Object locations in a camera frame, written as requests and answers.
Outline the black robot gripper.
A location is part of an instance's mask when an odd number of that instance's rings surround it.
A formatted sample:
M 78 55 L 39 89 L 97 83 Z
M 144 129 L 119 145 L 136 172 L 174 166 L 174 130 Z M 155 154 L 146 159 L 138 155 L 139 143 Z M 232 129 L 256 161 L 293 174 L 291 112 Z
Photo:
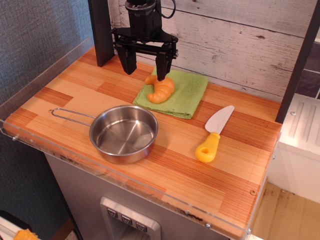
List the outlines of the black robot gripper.
M 170 72 L 172 59 L 178 56 L 178 38 L 162 29 L 160 4 L 126 4 L 129 27 L 113 28 L 114 48 L 118 53 L 124 72 L 131 75 L 137 69 L 136 53 L 156 55 L 158 81 Z

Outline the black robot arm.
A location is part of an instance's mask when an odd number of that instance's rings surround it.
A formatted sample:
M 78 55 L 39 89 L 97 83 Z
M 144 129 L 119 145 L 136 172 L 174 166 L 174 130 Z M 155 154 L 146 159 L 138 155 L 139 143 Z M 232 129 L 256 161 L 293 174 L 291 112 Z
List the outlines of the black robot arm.
M 159 0 L 127 0 L 125 8 L 130 27 L 111 30 L 124 72 L 130 75 L 137 69 L 137 53 L 152 55 L 155 56 L 157 79 L 163 81 L 171 70 L 172 60 L 178 56 L 178 38 L 163 31 L 162 18 L 173 17 L 176 2 L 173 1 L 170 16 L 162 14 Z

